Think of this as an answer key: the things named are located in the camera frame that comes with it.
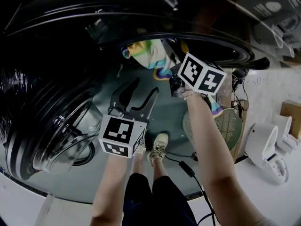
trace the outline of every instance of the cardboard box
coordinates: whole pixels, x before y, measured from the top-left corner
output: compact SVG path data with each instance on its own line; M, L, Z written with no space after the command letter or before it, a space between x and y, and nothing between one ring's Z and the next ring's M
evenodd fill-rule
M296 139L301 137L301 104L291 100L283 102L280 115L293 118L290 134Z

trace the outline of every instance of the shoe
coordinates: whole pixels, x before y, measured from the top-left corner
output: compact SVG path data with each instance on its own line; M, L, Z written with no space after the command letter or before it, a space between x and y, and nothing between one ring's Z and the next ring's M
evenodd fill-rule
M137 147L136 151L134 152L134 155L135 153L140 153L143 155L145 151L146 151L145 140L143 140L141 144Z
M147 159L152 165L154 159L162 160L166 153L164 153L165 148L168 144L168 134L167 133L159 133L154 141L154 145L152 146L152 150L147 155Z

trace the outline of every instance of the person's right arm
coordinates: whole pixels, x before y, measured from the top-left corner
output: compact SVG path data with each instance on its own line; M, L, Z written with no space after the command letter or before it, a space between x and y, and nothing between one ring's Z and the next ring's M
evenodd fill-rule
M240 187L230 151L207 103L199 94L187 97L201 180L221 225L252 225L264 216Z

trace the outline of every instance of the person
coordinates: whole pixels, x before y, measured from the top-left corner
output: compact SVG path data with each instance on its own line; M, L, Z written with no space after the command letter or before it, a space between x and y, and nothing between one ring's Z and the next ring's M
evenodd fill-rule
M200 176L218 222L231 226L275 225L240 187L233 159L203 97L191 93L186 100ZM154 170L152 192L143 175L144 143L134 153L125 195L127 158L108 157L93 202L91 226L197 225L186 198L166 174L162 159L167 143L168 135L160 133L148 154Z

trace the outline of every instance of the clear plastic film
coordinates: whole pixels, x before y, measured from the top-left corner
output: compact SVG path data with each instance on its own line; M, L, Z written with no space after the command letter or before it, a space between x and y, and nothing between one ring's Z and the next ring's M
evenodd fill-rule
M24 69L0 69L0 145L6 141L13 121L26 102L27 94L39 80L39 76Z

